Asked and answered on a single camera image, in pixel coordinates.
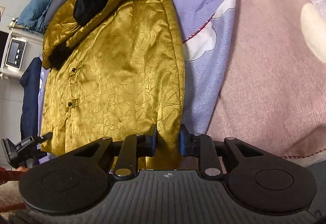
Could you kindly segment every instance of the black circular cover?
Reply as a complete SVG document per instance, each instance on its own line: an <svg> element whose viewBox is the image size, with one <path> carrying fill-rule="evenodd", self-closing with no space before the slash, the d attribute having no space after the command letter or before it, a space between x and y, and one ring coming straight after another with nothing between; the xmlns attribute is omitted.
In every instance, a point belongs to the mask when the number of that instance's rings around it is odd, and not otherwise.
<svg viewBox="0 0 326 224"><path fill-rule="evenodd" d="M294 212L310 205L317 184L307 169L277 157L253 157L252 162L250 159L241 162L228 177L228 188L241 204L272 214Z"/></svg>
<svg viewBox="0 0 326 224"><path fill-rule="evenodd" d="M30 209L56 215L80 212L101 200L108 177L88 158L54 159L27 172L19 183Z"/></svg>

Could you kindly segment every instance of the thermostat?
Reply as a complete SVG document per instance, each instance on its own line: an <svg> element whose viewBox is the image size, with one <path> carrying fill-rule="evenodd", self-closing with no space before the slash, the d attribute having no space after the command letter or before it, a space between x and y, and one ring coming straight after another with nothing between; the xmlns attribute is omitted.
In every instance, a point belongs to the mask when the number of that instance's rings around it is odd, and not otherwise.
<svg viewBox="0 0 326 224"><path fill-rule="evenodd" d="M20 69L26 43L26 40L23 38L11 38L6 57L6 66Z"/></svg>

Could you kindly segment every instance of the gray ribbed panel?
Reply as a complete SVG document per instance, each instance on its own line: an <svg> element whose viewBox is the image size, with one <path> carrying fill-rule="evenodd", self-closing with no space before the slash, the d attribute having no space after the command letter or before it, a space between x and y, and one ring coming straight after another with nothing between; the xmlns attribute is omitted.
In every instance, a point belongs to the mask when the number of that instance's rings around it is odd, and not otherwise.
<svg viewBox="0 0 326 224"><path fill-rule="evenodd" d="M266 216L249 211L229 196L220 182L205 181L196 171L141 171L117 182L94 208L74 216L31 214L51 224L312 224L308 212Z"/></svg>

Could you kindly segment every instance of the gold crinkled fabric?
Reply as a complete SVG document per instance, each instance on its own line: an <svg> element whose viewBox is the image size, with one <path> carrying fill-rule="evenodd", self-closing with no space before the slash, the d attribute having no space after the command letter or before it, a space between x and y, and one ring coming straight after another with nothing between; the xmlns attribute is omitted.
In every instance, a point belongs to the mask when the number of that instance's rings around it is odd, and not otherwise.
<svg viewBox="0 0 326 224"><path fill-rule="evenodd" d="M57 11L44 37L45 68L58 44L74 51L48 75L41 132L53 137L42 150L63 155L104 136L123 140L157 123L159 146L146 167L176 169L185 73L172 0L109 0L84 27L72 16L75 2Z"/></svg>

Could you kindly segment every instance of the white tiled wall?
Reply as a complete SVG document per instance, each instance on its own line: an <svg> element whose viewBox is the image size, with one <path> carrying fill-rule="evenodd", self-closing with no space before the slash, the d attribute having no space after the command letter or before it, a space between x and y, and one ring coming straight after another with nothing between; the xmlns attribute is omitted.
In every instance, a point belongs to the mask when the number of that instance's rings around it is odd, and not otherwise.
<svg viewBox="0 0 326 224"><path fill-rule="evenodd" d="M24 89L18 80L0 79L0 139L9 138L14 144L21 140L20 118ZM0 146L0 167L10 168Z"/></svg>
<svg viewBox="0 0 326 224"><path fill-rule="evenodd" d="M13 17L19 17L30 0L0 0L0 6L5 7L0 21L0 31L9 32L8 25Z"/></svg>

